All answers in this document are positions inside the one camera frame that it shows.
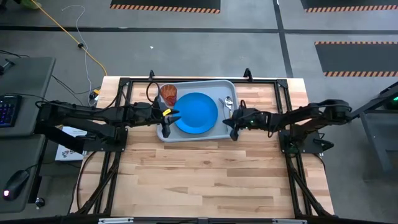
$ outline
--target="concrete floor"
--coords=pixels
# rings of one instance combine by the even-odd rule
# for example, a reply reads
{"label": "concrete floor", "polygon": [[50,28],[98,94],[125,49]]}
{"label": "concrete floor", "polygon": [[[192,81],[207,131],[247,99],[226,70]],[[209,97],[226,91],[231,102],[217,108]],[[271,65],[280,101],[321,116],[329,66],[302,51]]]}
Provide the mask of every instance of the concrete floor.
{"label": "concrete floor", "polygon": [[[83,32],[90,52],[104,64],[109,75],[148,75],[153,69],[159,75],[240,77],[249,67],[256,77],[287,77],[279,35],[257,33],[261,29],[277,29],[272,0],[222,0],[219,15],[111,10],[110,1],[40,2],[64,26],[75,25],[81,8],[69,8],[63,12],[61,9],[81,4],[86,7],[79,23],[81,27],[228,29],[206,32]],[[279,0],[279,3],[285,29],[398,29],[397,23],[392,22],[398,19],[397,11],[306,14],[300,0]],[[23,10],[13,2],[9,3],[9,11],[0,15],[0,25],[54,26],[41,12]],[[314,42],[397,39],[398,35],[287,34],[286,44],[293,76],[304,78],[310,101],[337,98],[346,100],[355,109],[398,79],[324,77]],[[56,77],[75,92],[88,89],[84,52],[78,50],[63,32],[2,30],[0,49],[31,57],[55,57],[57,62],[53,74]],[[101,68],[91,60],[88,66],[93,86],[101,85]],[[86,103],[86,95],[78,97]],[[50,83],[47,98],[77,102],[54,80]],[[396,223],[398,184],[384,180],[365,182],[363,179],[378,163],[374,160],[360,120],[345,126],[327,127],[323,132],[326,133],[325,139],[335,143],[324,157],[335,213],[344,218]],[[2,214],[0,220],[66,214],[77,172],[67,170],[65,173],[68,175],[49,177],[43,185],[43,189],[49,190],[40,190],[43,192],[41,196],[47,199],[47,206],[40,210],[28,206],[22,213]]]}

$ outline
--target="wooden table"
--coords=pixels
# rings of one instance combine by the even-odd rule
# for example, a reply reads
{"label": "wooden table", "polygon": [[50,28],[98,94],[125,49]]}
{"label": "wooden table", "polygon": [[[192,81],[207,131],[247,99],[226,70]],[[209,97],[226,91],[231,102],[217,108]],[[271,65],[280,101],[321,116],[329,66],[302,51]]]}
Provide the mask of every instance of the wooden table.
{"label": "wooden table", "polygon": [[[112,101],[119,78],[104,78],[99,108]],[[304,80],[288,79],[288,84],[293,108],[307,105]],[[134,84],[132,102],[147,102],[146,87],[147,83]],[[272,85],[236,84],[236,91],[248,107],[277,112]],[[154,87],[150,95],[155,96]],[[98,185],[103,156],[100,152],[94,155],[83,172],[81,203]],[[333,213],[322,163],[311,154],[302,157],[309,189]],[[300,190],[298,196],[304,211]],[[237,142],[164,143],[155,126],[131,128],[119,166],[112,216],[293,218],[277,134],[268,138],[266,132],[254,130],[243,131]]]}

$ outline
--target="hazard stripe tape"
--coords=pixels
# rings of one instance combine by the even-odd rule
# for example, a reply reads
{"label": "hazard stripe tape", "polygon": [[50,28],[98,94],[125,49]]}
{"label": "hazard stripe tape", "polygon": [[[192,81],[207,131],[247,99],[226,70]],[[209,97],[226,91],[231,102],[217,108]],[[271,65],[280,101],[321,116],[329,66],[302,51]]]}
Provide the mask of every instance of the hazard stripe tape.
{"label": "hazard stripe tape", "polygon": [[133,10],[147,10],[147,11],[167,11],[167,12],[200,12],[200,13],[213,13],[219,14],[219,9],[209,8],[194,8],[194,7],[168,7],[168,6],[135,6],[112,4],[111,9],[133,9]]}
{"label": "hazard stripe tape", "polygon": [[323,72],[326,77],[398,77],[398,72]]}
{"label": "hazard stripe tape", "polygon": [[398,5],[382,6],[347,6],[347,7],[311,7],[304,9],[305,12],[355,12],[355,11],[374,11],[374,10],[396,10]]}
{"label": "hazard stripe tape", "polygon": [[316,41],[318,44],[398,44],[397,41]]}

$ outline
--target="paper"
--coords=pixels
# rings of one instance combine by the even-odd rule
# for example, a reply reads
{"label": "paper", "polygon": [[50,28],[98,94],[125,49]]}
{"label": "paper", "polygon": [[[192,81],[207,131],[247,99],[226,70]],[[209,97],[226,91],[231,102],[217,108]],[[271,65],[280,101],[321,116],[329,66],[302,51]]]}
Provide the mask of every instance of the paper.
{"label": "paper", "polygon": [[[73,136],[73,137],[85,136],[87,134],[86,131],[82,131],[82,130],[79,130],[76,128],[71,128],[71,127],[63,127],[62,131],[64,133],[67,133],[67,134]],[[83,155],[82,155],[75,151],[65,148],[65,146],[58,145],[57,155],[55,155],[55,160],[56,161],[80,161],[80,160],[83,160],[83,157],[85,154],[86,154],[86,152],[83,152]]]}

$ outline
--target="keyboard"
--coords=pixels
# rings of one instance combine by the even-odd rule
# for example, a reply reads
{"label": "keyboard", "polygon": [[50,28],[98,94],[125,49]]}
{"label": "keyboard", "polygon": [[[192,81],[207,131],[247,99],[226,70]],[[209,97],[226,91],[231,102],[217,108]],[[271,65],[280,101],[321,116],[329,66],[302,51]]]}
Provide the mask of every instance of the keyboard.
{"label": "keyboard", "polygon": [[0,96],[0,128],[14,127],[21,101],[21,96]]}

